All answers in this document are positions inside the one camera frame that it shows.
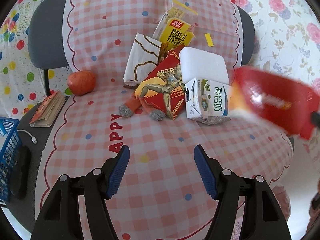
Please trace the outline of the right hand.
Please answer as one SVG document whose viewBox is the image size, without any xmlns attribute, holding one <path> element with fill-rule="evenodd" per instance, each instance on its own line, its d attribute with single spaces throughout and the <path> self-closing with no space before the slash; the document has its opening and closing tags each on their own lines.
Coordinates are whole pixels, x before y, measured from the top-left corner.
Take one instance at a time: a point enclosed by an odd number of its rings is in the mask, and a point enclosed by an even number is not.
<svg viewBox="0 0 320 240">
<path fill-rule="evenodd" d="M 320 182 L 318 182 L 317 193 L 312 198 L 310 203 L 310 209 L 309 209 L 310 220 L 307 226 L 308 230 L 310 229 L 310 227 L 313 225 L 313 223 L 319 216 L 319 184 Z"/>
</svg>

